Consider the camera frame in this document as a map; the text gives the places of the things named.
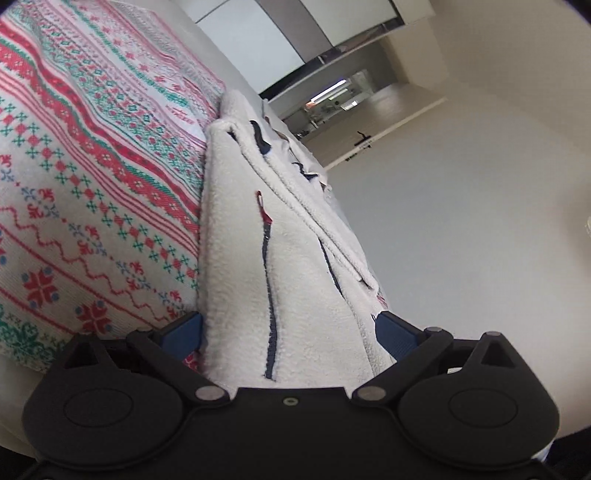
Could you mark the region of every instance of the fleece fabric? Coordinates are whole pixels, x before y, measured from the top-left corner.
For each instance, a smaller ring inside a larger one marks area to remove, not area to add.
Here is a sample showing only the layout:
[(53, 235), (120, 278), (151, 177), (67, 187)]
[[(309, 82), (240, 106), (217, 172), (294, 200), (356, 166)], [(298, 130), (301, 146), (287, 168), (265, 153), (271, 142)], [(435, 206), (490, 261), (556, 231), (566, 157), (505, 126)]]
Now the fleece fabric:
[(377, 343), (384, 309), (363, 250), (323, 196), (326, 178), (293, 140), (261, 153), (241, 93), (208, 130), (202, 213), (203, 373), (238, 387), (349, 392), (393, 364)]

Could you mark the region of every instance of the red and green blanket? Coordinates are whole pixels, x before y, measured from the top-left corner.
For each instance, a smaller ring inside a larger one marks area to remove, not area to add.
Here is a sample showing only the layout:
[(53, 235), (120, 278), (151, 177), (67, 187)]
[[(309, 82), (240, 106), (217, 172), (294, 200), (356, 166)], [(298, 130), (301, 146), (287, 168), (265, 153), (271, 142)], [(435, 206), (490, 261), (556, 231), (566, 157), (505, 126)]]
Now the red and green blanket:
[(21, 0), (0, 19), (0, 353), (195, 309), (205, 127), (223, 83), (153, 12)]

